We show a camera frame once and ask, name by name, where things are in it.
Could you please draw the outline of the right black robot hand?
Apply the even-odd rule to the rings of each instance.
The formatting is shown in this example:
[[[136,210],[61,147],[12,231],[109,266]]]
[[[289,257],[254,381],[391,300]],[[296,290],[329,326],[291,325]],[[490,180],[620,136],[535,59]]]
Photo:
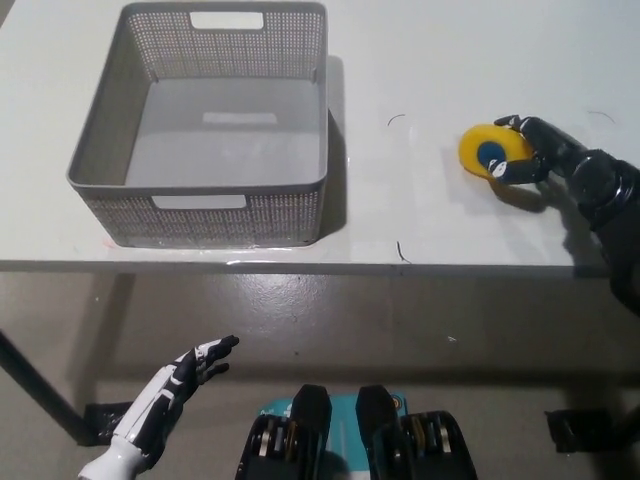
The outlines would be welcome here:
[[[498,127],[506,127],[518,133],[530,146],[528,159],[508,161],[506,154],[492,153],[481,161],[489,175],[507,185],[540,183],[551,172],[568,178],[586,147],[555,125],[536,116],[508,115],[494,121]]]

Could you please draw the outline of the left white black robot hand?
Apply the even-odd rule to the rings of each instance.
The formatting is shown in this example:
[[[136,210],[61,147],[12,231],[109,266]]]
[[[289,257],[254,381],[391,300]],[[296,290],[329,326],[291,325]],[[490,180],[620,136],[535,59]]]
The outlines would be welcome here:
[[[166,439],[196,390],[229,369],[224,359],[239,344],[235,335],[197,345],[161,367],[133,401],[113,436],[149,458]]]

